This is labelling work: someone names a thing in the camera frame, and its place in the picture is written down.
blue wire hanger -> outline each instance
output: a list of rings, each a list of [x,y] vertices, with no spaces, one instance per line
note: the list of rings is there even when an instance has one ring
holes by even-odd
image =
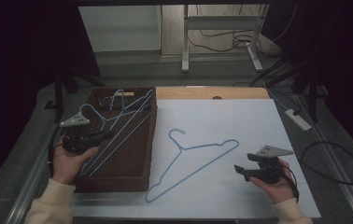
[[[165,169],[164,173],[162,173],[159,182],[157,182],[156,184],[152,185],[147,193],[145,194],[145,201],[147,203],[152,203],[155,200],[159,199],[160,197],[162,197],[165,193],[167,193],[168,191],[170,191],[171,189],[175,188],[176,186],[178,186],[180,183],[182,183],[183,181],[187,180],[189,177],[197,174],[199,171],[203,170],[206,166],[208,166],[209,164],[211,164],[212,162],[220,159],[221,157],[223,157],[224,155],[228,154],[229,152],[231,152],[233,149],[237,148],[240,144],[238,143],[238,141],[234,140],[234,139],[230,139],[230,140],[226,140],[221,144],[218,143],[212,143],[212,144],[205,144],[205,145],[200,145],[200,146],[195,146],[195,147],[183,147],[182,145],[180,145],[178,143],[178,141],[171,135],[171,133],[173,132],[178,132],[178,133],[183,133],[185,134],[184,131],[179,130],[179,129],[172,129],[169,133],[168,136],[171,138],[171,140],[177,145],[178,149],[179,149],[179,153],[176,155],[176,157],[171,161],[171,163],[168,165],[168,167]],[[191,174],[185,176],[184,178],[182,178],[181,180],[177,181],[173,186],[171,186],[170,188],[166,189],[165,191],[163,191],[162,193],[160,193],[159,195],[155,196],[153,199],[149,199],[148,198],[148,194],[157,186],[160,186],[160,184],[162,183],[162,179],[164,178],[164,176],[167,174],[168,170],[173,166],[174,162],[179,158],[179,156],[182,154],[183,151],[187,151],[187,150],[192,150],[192,149],[197,149],[197,148],[203,148],[203,147],[222,147],[223,145],[225,145],[226,143],[229,142],[235,142],[236,145],[232,148],[230,148],[229,150],[227,150],[226,152],[222,153],[221,155],[217,156],[216,158],[214,158],[212,161],[206,163],[205,165],[201,166],[200,168],[198,168],[197,170],[193,171]]]

white panel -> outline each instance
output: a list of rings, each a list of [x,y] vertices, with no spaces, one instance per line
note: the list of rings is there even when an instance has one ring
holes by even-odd
[[[159,6],[80,7],[94,52],[160,49]]]
[[[173,129],[185,132],[171,134],[185,149],[213,143],[222,145],[231,139],[238,141],[239,146],[230,150],[237,144],[228,142],[221,147],[179,150],[168,136]],[[258,169],[256,162],[247,159],[247,153],[256,153],[264,145],[293,150],[273,100],[158,100],[151,186],[159,183],[169,164],[179,156],[148,198],[165,193],[152,203],[145,202],[145,192],[75,194],[75,216],[153,219],[276,217],[266,193],[246,182],[233,168],[237,164]],[[295,155],[283,159],[296,174],[303,213],[320,217]]]

person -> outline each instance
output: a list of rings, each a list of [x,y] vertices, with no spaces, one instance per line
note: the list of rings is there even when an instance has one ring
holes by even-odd
[[[284,166],[284,174],[291,178],[289,164],[279,159]],[[278,183],[269,185],[258,178],[251,177],[249,179],[252,184],[263,189],[270,197],[278,213],[279,224],[312,224],[313,220],[309,217],[304,217],[299,209],[297,200],[293,194],[289,183],[281,178]]]
[[[75,176],[86,160],[98,151],[92,147],[81,155],[67,152],[60,140],[53,153],[53,175],[42,196],[32,201],[24,223],[72,223],[72,195]]]
[[[56,146],[53,156],[53,176],[49,179],[42,196],[33,200],[24,221],[26,224],[72,223],[71,201],[76,187],[71,184],[80,167],[98,151],[98,147],[92,147],[82,155],[74,155],[64,150],[62,140]],[[280,162],[285,167],[289,167],[285,161],[280,160]],[[284,168],[284,173],[290,178],[290,171],[287,168]],[[273,185],[268,185],[255,177],[251,177],[250,181],[267,192],[278,213],[278,223],[313,223],[311,218],[302,215],[287,181],[281,179]]]

wicker basket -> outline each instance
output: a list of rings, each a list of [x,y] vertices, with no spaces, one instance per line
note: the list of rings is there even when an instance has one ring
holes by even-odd
[[[91,121],[91,132],[113,127],[114,138],[105,140],[97,153],[101,156],[83,167],[75,179],[77,192],[146,191],[157,115],[155,88],[94,88],[87,104],[82,113]]]

left hand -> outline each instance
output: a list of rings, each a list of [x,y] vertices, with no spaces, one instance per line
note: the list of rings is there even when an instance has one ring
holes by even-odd
[[[75,155],[66,151],[63,148],[63,145],[60,145],[62,142],[63,139],[61,138],[61,140],[55,145],[57,147],[54,148],[54,174],[52,179],[66,185],[70,185],[74,181],[75,176],[78,174],[81,166],[98,151],[98,147],[92,147],[81,155]]]

